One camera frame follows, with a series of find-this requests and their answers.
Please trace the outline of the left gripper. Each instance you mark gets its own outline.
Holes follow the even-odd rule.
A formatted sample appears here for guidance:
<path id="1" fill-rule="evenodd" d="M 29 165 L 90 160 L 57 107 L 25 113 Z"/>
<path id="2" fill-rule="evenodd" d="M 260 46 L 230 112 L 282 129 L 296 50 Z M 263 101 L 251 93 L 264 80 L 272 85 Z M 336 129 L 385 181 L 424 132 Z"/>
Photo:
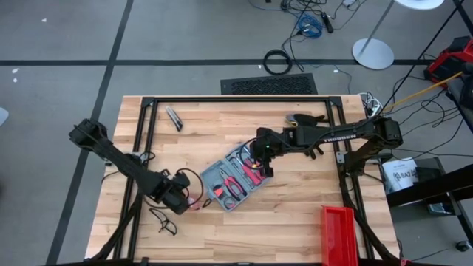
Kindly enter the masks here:
<path id="1" fill-rule="evenodd" d="M 173 185 L 166 193 L 160 194 L 154 198 L 157 204 L 161 204 L 161 208 L 169 209 L 175 214 L 181 215 L 189 208 L 188 203 L 188 186 Z M 203 203 L 203 208 L 208 207 L 212 203 L 212 199 L 207 199 Z"/>

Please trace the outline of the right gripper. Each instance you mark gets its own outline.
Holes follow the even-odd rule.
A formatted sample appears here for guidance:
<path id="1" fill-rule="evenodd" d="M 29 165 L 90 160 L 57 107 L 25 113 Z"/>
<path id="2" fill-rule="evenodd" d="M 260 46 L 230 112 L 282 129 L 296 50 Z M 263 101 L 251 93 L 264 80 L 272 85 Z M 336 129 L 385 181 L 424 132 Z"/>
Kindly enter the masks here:
<path id="1" fill-rule="evenodd" d="M 256 130 L 256 138 L 250 144 L 252 167 L 266 166 L 267 160 L 287 153 L 285 136 L 272 129 L 260 127 Z"/>

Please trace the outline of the red handled screwdriver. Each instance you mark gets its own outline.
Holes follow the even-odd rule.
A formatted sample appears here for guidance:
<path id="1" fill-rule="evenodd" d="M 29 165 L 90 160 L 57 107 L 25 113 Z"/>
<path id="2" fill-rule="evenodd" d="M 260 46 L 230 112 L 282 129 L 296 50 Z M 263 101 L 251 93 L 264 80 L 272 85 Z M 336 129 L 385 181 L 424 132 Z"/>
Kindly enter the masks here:
<path id="1" fill-rule="evenodd" d="M 242 165 L 242 170 L 246 171 L 256 171 L 259 169 L 257 164 L 254 164 L 249 158 L 240 159 L 240 164 Z"/>

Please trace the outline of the grey plastic tool case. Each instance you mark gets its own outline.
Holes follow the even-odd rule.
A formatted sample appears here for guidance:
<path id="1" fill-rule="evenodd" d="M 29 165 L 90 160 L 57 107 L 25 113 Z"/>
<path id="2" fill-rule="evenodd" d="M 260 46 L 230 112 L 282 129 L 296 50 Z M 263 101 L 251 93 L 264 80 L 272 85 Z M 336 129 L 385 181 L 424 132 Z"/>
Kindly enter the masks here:
<path id="1" fill-rule="evenodd" d="M 239 158 L 239 159 L 245 159 L 245 158 L 251 158 L 250 157 L 250 150 L 247 146 L 239 146 L 233 150 L 231 150 L 228 154 L 225 155 L 225 157 L 221 160 L 216 161 L 213 165 L 209 166 L 206 170 L 204 170 L 201 173 L 201 178 L 203 180 L 204 187 L 207 189 L 208 196 L 210 199 L 215 200 L 218 202 L 222 208 L 227 211 L 231 212 L 235 208 L 237 208 L 239 205 L 241 205 L 246 199 L 248 199 L 255 191 L 257 191 L 259 188 L 261 188 L 263 185 L 265 185 L 269 179 L 267 177 L 264 177 L 264 180 L 262 181 L 262 184 L 252 188 L 248 182 L 248 180 L 244 177 L 244 174 L 242 172 L 242 169 L 240 168 L 240 164 L 234 159 Z M 223 168 L 229 175 L 233 176 L 236 178 L 236 180 L 240 183 L 240 185 L 246 190 L 247 196 L 242 199 L 241 201 L 236 201 L 236 206 L 231 209 L 227 210 L 224 206 L 223 200 L 227 197 L 232 197 L 230 194 L 230 191 L 227 189 L 223 182 L 223 178 L 220 175 L 220 169 Z M 213 192 L 213 187 L 215 185 L 221 185 L 223 190 L 224 190 L 224 197 L 218 198 L 214 192 Z"/>

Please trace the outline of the red handled pliers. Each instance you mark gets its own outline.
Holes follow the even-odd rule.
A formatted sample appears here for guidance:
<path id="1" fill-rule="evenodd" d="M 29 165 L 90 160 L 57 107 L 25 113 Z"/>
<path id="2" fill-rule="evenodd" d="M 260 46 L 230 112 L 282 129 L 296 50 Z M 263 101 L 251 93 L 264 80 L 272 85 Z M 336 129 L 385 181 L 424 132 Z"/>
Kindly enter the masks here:
<path id="1" fill-rule="evenodd" d="M 220 175 L 231 196 L 237 201 L 243 200 L 248 194 L 246 190 L 240 185 L 237 179 L 229 175 L 223 168 L 220 169 Z"/>

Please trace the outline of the black safety glasses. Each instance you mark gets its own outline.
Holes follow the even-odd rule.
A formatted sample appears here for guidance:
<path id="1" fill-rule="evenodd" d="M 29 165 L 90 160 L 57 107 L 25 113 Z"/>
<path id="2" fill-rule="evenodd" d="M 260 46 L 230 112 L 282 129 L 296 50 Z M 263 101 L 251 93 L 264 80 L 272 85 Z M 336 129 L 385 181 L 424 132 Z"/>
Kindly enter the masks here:
<path id="1" fill-rule="evenodd" d="M 160 222 L 160 229 L 158 231 L 159 233 L 167 232 L 172 236 L 177 235 L 177 226 L 166 216 L 164 212 L 158 208 L 150 208 L 149 212 Z"/>

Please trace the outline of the black work glove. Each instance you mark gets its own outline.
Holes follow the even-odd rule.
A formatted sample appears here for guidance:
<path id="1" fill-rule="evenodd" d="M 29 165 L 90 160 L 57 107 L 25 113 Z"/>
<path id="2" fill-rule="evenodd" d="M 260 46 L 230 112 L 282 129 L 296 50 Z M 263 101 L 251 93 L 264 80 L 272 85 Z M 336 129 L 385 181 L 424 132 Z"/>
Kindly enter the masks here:
<path id="1" fill-rule="evenodd" d="M 324 151 L 319 146 L 316 146 L 314 149 L 307 150 L 304 152 L 304 155 L 310 157 L 312 160 L 315 160 L 317 158 L 317 154 L 324 155 Z"/>
<path id="2" fill-rule="evenodd" d="M 305 114 L 290 114 L 285 117 L 285 120 L 291 126 L 317 126 L 319 123 L 328 123 L 329 120 L 324 115 L 311 116 Z"/>

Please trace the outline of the black floor vent grille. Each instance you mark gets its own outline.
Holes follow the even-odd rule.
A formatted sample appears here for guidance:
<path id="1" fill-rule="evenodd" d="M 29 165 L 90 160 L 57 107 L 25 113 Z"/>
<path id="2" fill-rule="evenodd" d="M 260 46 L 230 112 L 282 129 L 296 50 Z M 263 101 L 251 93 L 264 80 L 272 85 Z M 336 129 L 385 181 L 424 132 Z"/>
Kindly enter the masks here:
<path id="1" fill-rule="evenodd" d="M 311 73 L 220 81 L 222 95 L 317 95 Z"/>

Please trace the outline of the grey utility knife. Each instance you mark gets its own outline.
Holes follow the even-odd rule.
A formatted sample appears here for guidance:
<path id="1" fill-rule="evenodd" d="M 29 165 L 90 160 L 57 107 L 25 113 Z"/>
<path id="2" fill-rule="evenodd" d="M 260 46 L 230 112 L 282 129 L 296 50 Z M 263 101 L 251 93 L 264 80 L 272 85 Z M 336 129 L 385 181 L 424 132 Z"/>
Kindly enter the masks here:
<path id="1" fill-rule="evenodd" d="M 166 107 L 166 113 L 171 118 L 171 120 L 172 120 L 173 124 L 175 125 L 177 131 L 180 132 L 183 129 L 183 122 L 179 118 L 177 113 L 170 106 Z"/>

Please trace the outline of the red plastic bin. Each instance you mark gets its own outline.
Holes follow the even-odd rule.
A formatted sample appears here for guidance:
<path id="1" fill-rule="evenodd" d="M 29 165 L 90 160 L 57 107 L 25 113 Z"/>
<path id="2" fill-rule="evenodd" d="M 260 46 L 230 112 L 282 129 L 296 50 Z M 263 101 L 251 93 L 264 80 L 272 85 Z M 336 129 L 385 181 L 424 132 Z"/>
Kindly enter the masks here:
<path id="1" fill-rule="evenodd" d="M 323 266 L 358 266 L 358 244 L 354 210 L 323 206 L 321 210 L 321 254 Z"/>

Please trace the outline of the white power strip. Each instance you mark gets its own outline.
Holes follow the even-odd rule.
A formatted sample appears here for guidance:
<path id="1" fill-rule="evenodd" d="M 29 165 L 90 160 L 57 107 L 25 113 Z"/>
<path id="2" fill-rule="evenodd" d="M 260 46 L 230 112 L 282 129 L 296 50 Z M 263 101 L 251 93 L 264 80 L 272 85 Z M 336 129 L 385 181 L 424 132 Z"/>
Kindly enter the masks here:
<path id="1" fill-rule="evenodd" d="M 362 103 L 364 104 L 364 110 L 367 117 L 376 116 L 384 107 L 371 92 L 364 93 L 364 99 Z"/>

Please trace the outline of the white printed bag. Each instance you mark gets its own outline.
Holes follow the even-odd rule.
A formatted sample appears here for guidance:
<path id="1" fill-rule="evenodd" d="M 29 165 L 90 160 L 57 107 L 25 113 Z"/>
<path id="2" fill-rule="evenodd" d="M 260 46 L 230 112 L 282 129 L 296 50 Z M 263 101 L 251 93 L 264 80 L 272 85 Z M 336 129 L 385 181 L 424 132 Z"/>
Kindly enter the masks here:
<path id="1" fill-rule="evenodd" d="M 417 164 L 411 158 L 393 160 L 382 165 L 388 194 L 408 188 L 418 182 Z"/>

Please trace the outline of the black power strip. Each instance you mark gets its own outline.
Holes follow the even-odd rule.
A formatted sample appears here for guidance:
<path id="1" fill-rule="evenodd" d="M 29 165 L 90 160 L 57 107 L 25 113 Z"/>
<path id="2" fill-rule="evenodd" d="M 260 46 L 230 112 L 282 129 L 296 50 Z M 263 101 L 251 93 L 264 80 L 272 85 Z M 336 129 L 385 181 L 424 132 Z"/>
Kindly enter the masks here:
<path id="1" fill-rule="evenodd" d="M 322 18 L 322 21 L 324 22 L 324 25 L 327 29 L 327 32 L 328 33 L 333 33 L 334 29 L 333 29 L 333 25 L 330 21 L 331 19 L 331 16 L 329 16 L 326 12 L 323 12 L 321 14 L 321 18 Z"/>

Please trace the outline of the white floor lamp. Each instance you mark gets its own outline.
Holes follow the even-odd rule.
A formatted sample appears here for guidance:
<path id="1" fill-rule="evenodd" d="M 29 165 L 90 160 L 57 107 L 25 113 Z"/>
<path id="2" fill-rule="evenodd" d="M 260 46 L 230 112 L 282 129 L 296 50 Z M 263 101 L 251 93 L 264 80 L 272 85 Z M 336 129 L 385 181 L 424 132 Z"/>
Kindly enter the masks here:
<path id="1" fill-rule="evenodd" d="M 391 47 L 374 38 L 384 19 L 395 3 L 411 10 L 428 11 L 441 6 L 445 0 L 389 0 L 387 8 L 377 21 L 367 38 L 357 40 L 352 47 L 352 55 L 357 63 L 373 70 L 383 70 L 392 66 L 395 60 Z"/>

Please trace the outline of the black side cart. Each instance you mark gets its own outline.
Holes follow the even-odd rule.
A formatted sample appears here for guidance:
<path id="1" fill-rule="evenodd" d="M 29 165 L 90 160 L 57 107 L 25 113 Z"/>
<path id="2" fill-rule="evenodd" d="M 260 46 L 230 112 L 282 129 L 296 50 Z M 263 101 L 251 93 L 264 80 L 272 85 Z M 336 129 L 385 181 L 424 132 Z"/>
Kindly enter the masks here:
<path id="1" fill-rule="evenodd" d="M 438 158 L 432 158 L 436 168 L 417 170 L 423 180 L 400 191 L 387 195 L 389 207 L 398 207 L 418 201 L 428 204 L 449 203 L 463 229 L 466 240 L 473 248 L 473 218 L 468 218 L 462 200 L 473 199 L 473 164 L 446 173 Z"/>

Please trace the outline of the thin black pole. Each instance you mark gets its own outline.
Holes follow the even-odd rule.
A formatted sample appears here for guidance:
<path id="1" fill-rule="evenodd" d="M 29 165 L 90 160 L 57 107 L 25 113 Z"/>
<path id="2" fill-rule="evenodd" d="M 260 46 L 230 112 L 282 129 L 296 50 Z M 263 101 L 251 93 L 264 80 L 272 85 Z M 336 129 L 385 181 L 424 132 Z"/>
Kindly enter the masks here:
<path id="1" fill-rule="evenodd" d="M 390 108 L 389 106 L 389 103 L 391 101 L 393 101 L 393 99 L 395 98 L 395 95 L 396 93 L 398 92 L 398 90 L 402 87 L 402 85 L 404 84 L 404 82 L 406 81 L 406 79 L 409 77 L 409 75 L 412 73 L 412 71 L 414 70 L 415 67 L 417 66 L 420 66 L 422 64 L 422 62 L 424 62 L 424 59 L 422 59 L 423 55 L 427 52 L 427 50 L 433 45 L 434 41 L 438 38 L 438 36 L 440 35 L 440 33 L 443 31 L 443 29 L 446 27 L 446 25 L 449 23 L 449 21 L 452 19 L 452 17 L 459 11 L 461 10 L 464 10 L 463 8 L 463 3 L 464 3 L 465 0 L 452 0 L 452 2 L 454 3 L 454 6 L 455 8 L 453 9 L 453 11 L 447 16 L 446 20 L 442 23 L 442 25 L 440 26 L 440 28 L 438 29 L 438 31 L 433 35 L 432 39 L 430 40 L 430 42 L 425 46 L 425 48 L 422 50 L 422 52 L 420 53 L 420 55 L 415 59 L 415 60 L 412 60 L 412 64 L 411 64 L 411 68 L 409 69 L 408 73 L 402 77 L 402 79 L 399 80 L 399 83 L 396 83 L 395 84 L 395 89 L 392 91 L 392 94 L 390 96 L 390 98 L 388 99 L 388 101 L 383 105 L 383 108 L 378 110 L 377 112 L 374 113 L 374 115 L 372 117 L 370 117 L 370 120 L 372 119 L 375 119 L 377 117 L 380 117 L 382 116 L 382 114 L 384 113 L 384 110 L 385 109 L 388 109 Z"/>

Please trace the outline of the red black machine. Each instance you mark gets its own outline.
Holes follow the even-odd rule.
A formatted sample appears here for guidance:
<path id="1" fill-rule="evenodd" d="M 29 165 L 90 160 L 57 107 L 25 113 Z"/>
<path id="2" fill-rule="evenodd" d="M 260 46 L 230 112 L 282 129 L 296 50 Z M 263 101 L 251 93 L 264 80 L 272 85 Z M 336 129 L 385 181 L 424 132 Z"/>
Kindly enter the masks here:
<path id="1" fill-rule="evenodd" d="M 423 71 L 426 80 L 433 83 L 450 78 L 462 70 L 465 63 L 473 63 L 473 38 L 455 38 Z"/>

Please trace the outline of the black aluminium table frame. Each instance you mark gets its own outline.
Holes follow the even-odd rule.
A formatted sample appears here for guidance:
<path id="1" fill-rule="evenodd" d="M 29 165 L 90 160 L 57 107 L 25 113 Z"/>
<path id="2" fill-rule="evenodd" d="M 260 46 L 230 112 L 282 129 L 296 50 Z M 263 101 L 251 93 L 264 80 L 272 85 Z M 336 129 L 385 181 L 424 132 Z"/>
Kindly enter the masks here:
<path id="1" fill-rule="evenodd" d="M 114 116 L 101 118 L 113 143 L 132 151 L 151 149 L 152 170 L 190 168 L 190 192 L 200 196 L 198 175 L 240 143 L 255 137 L 259 127 L 280 131 L 290 113 L 332 114 L 335 123 L 364 117 L 357 95 L 298 96 L 292 99 L 237 96 L 172 99 L 141 108 L 142 97 L 126 96 Z M 166 113 L 170 106 L 183 122 L 177 131 Z M 342 204 L 335 146 L 323 145 L 315 160 L 287 154 L 272 162 L 274 178 L 232 212 L 216 202 L 182 215 L 167 212 L 177 235 L 159 233 L 160 222 L 147 208 L 141 211 L 134 258 L 151 262 L 295 262 L 322 260 L 320 214 L 323 206 Z"/>

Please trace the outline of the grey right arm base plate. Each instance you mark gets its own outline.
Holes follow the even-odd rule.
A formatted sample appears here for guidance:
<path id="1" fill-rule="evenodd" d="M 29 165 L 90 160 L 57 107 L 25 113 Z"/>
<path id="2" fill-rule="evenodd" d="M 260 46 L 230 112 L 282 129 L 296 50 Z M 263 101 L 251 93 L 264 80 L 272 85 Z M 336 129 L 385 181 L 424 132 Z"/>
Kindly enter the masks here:
<path id="1" fill-rule="evenodd" d="M 338 163 L 344 163 L 345 160 L 344 160 L 344 157 L 345 157 L 345 154 L 347 152 L 346 151 L 337 151 L 336 152 L 336 161 Z M 383 164 L 389 160 L 391 160 L 393 158 L 393 156 L 390 154 L 390 153 L 380 153 L 380 154 L 377 154 L 373 157 L 371 157 L 370 159 L 368 159 L 366 161 L 366 163 L 368 164 Z"/>

